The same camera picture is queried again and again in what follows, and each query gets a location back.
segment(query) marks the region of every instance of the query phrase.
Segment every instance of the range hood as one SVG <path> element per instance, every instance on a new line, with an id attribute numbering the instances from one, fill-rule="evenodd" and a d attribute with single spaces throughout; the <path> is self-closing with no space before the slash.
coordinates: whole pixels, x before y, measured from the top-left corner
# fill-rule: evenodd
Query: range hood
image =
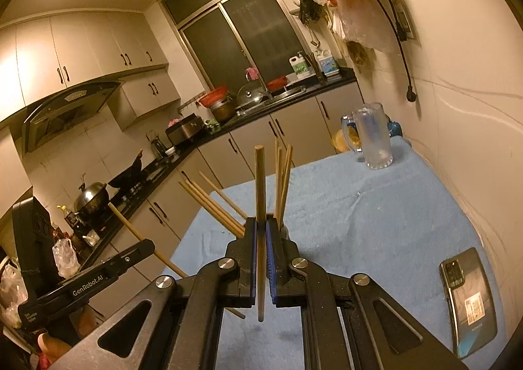
<path id="1" fill-rule="evenodd" d="M 96 82 L 66 89 L 48 98 L 24 121 L 23 153 L 35 149 L 83 122 L 105 104 L 120 82 Z"/>

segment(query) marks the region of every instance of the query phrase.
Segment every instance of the red bowl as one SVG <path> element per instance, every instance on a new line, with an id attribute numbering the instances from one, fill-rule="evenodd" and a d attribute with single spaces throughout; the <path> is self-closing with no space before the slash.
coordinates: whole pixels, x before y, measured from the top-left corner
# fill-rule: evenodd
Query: red bowl
<path id="1" fill-rule="evenodd" d="M 214 105 L 214 103 L 218 102 L 219 100 L 225 99 L 227 93 L 227 86 L 220 86 L 218 88 L 215 88 L 213 91 L 210 91 L 205 96 L 200 97 L 198 101 L 205 107 L 211 107 L 212 105 Z"/>
<path id="2" fill-rule="evenodd" d="M 283 75 L 275 80 L 269 81 L 267 83 L 267 88 L 269 89 L 269 91 L 276 91 L 276 90 L 279 90 L 280 88 L 285 87 L 286 85 L 287 85 L 287 77 Z"/>

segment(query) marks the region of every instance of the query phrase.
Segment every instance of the mug handle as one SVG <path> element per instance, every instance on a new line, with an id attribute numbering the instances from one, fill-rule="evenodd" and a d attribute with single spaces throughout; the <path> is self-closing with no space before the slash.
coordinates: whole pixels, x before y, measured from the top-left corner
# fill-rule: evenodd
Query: mug handle
<path id="1" fill-rule="evenodd" d="M 352 149 L 353 152 L 362 153 L 362 148 L 358 147 L 357 144 L 355 144 L 350 138 L 349 127 L 352 127 L 354 131 L 358 133 L 358 129 L 356 128 L 356 123 L 354 122 L 354 119 L 349 115 L 344 115 L 342 117 L 342 132 L 343 137 L 345 138 L 345 143 L 347 143 L 347 146 L 350 147 L 350 149 Z"/>

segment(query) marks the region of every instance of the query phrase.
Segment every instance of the window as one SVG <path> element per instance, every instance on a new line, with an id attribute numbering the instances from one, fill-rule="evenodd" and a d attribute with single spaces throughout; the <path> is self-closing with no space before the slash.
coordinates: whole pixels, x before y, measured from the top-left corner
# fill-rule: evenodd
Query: window
<path id="1" fill-rule="evenodd" d="M 165 0 L 210 88 L 237 93 L 245 70 L 267 83 L 292 73 L 289 58 L 303 50 L 277 0 Z"/>

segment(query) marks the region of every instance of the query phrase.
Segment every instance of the electric cable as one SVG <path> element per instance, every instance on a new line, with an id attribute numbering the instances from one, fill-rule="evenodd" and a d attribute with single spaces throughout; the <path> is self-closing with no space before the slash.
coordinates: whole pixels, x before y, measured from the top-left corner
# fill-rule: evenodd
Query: electric cable
<path id="1" fill-rule="evenodd" d="M 392 27 L 392 31 L 394 31 L 394 35 L 396 36 L 396 41 L 397 41 L 397 44 L 399 46 L 399 51 L 401 52 L 401 58 L 403 59 L 403 65 L 405 66 L 405 71 L 407 72 L 407 79 L 409 80 L 409 86 L 407 87 L 407 100 L 409 102 L 415 102 L 417 96 L 416 96 L 416 93 L 413 91 L 413 88 L 412 88 L 411 75 L 409 73 L 409 68 L 407 67 L 407 61 L 405 60 L 405 54 L 403 52 L 403 47 L 401 46 L 401 41 L 400 41 L 399 36 L 397 34 L 396 28 L 394 27 L 394 22 L 392 22 L 392 19 L 390 18 L 389 14 L 387 13 L 385 8 L 383 7 L 383 4 L 381 4 L 381 1 L 380 0 L 376 0 L 376 1 L 380 5 L 381 10 L 383 11 L 383 13 L 385 13 L 385 16 L 389 20 L 389 24 Z"/>

